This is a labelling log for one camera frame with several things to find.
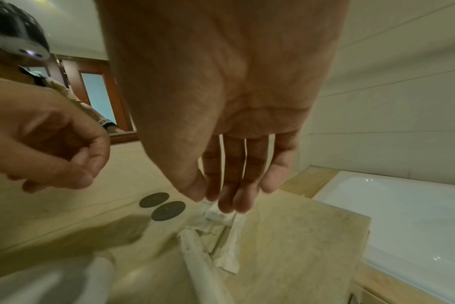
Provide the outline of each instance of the gray disc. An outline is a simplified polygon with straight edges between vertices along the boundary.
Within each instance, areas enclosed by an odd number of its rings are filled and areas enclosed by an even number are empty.
[[[155,207],[158,205],[161,205],[165,201],[167,201],[169,198],[169,194],[165,192],[159,192],[155,194],[151,194],[143,198],[139,202],[139,207],[141,208],[150,208],[150,207]]]
[[[169,202],[156,208],[152,212],[151,218],[155,221],[168,220],[180,215],[184,209],[186,209],[186,204],[181,201]]]

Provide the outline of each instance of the bathtub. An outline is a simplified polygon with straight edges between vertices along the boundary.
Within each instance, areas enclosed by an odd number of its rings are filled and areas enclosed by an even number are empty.
[[[455,303],[455,186],[341,171],[315,200],[369,216],[369,265]]]

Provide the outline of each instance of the mirror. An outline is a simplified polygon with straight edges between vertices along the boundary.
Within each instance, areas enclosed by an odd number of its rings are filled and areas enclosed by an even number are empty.
[[[34,39],[29,34],[31,40],[39,42],[38,47],[16,46],[12,50],[0,47],[0,61],[3,61],[0,78],[59,91],[66,101],[73,102],[102,125],[112,143],[137,140],[136,126],[111,73],[94,3],[91,0],[6,2],[14,5],[14,10],[27,13],[21,13],[26,27],[42,28],[43,33],[38,31],[38,37],[32,36]],[[11,60],[11,69],[5,67],[6,58]]]

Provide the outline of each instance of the fingernail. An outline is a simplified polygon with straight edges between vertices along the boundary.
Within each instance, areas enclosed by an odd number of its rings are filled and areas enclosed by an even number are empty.
[[[77,189],[84,189],[84,188],[87,188],[89,186],[91,186],[91,184],[93,183],[94,179],[93,177],[88,174],[88,173],[85,173],[82,178],[80,180],[77,181],[76,183],[76,188]]]

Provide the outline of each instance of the countertop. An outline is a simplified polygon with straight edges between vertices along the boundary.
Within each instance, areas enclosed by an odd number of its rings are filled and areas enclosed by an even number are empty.
[[[0,252],[0,277],[56,258],[102,255],[115,262],[108,303],[197,303],[176,233],[201,203],[156,222],[139,200]],[[370,219],[284,191],[261,195],[241,237],[240,271],[219,270],[236,303],[345,303]]]

